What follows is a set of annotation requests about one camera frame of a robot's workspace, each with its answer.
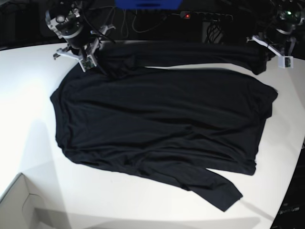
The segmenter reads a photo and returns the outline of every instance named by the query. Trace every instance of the white tabletop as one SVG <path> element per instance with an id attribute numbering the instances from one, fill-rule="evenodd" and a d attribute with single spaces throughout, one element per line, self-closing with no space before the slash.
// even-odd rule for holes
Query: white tabletop
<path id="1" fill-rule="evenodd" d="M 59 229 L 270 228 L 305 136 L 305 108 L 296 90 L 302 82 L 305 87 L 304 61 L 296 60 L 294 69 L 284 70 L 274 58 L 266 72 L 255 76 L 279 96 L 265 125 L 254 176 L 213 170 L 232 181 L 244 196 L 222 212 L 193 192 L 76 165 L 65 158 L 55 141 L 49 97 L 76 62 L 65 57 L 54 61 L 52 56 L 60 47 L 64 44 L 0 52 L 0 193 L 22 172 L 30 193 L 43 198 L 44 203 L 36 204 L 48 209 Z M 227 68 L 254 76 L 231 64 L 190 67 Z"/>

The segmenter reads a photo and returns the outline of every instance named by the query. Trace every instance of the blue box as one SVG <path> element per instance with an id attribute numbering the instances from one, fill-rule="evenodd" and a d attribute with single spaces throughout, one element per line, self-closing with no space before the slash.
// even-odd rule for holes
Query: blue box
<path id="1" fill-rule="evenodd" d="M 178 9 L 182 0 L 115 0 L 116 6 L 121 9 Z"/>

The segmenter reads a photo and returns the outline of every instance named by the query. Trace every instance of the white table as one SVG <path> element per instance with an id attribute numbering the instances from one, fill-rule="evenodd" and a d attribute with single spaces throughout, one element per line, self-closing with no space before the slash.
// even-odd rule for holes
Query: white table
<path id="1" fill-rule="evenodd" d="M 270 228 L 305 136 L 305 103 L 295 89 L 305 87 L 304 61 L 296 60 L 294 69 L 284 70 L 274 58 L 268 70 L 256 76 L 277 89 L 279 96 L 265 125 L 255 175 L 213 170 L 244 196 L 223 213 L 193 192 L 76 165 L 64 157 L 55 141 L 49 97 L 76 62 L 64 57 L 54 61 L 52 55 L 60 47 L 64 44 L 0 52 L 0 193 L 22 172 L 30 192 L 43 198 L 43 203 L 37 199 L 37 207 L 48 212 L 58 229 Z M 188 67 L 228 68 L 253 76 L 231 64 Z"/>

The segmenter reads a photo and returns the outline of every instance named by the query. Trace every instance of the black long-sleeve shirt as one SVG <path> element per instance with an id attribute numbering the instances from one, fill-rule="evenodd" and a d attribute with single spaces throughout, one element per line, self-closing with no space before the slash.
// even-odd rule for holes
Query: black long-sleeve shirt
<path id="1" fill-rule="evenodd" d="M 197 44 L 196 51 L 192 45 L 190 51 L 199 58 L 204 48 Z M 277 92 L 233 71 L 143 68 L 160 62 L 209 62 L 205 54 L 200 60 L 185 60 L 173 47 L 168 52 L 161 47 L 136 44 L 101 51 L 99 63 L 108 77 L 73 68 L 51 96 L 56 140 L 74 163 L 191 190 L 225 211 L 242 194 L 207 168 L 254 174 Z M 238 55 L 232 48 L 231 62 Z M 239 65 L 259 73 L 254 63 L 246 62 L 239 58 Z"/>

